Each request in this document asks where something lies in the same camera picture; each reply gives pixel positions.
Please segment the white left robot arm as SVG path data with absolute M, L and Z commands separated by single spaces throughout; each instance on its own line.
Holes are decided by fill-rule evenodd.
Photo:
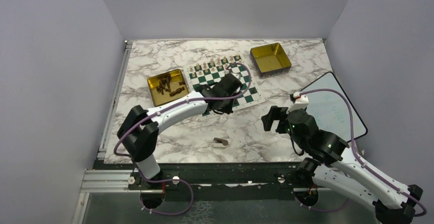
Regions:
M 231 114 L 233 102 L 241 95 L 241 81 L 226 74 L 212 86 L 200 85 L 181 99 L 143 109 L 133 107 L 120 126 L 117 136 L 128 157 L 141 171 L 141 181 L 148 188 L 160 184 L 160 167 L 154 157 L 158 135 L 169 127 L 208 111 Z

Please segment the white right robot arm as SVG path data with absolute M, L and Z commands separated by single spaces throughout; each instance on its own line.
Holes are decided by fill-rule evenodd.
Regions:
M 265 131 L 278 121 L 279 134 L 308 154 L 296 168 L 296 182 L 307 187 L 329 188 L 374 212 L 381 223 L 411 223 L 423 190 L 399 183 L 361 159 L 353 147 L 336 134 L 319 129 L 315 118 L 304 109 L 289 111 L 272 106 L 261 117 Z

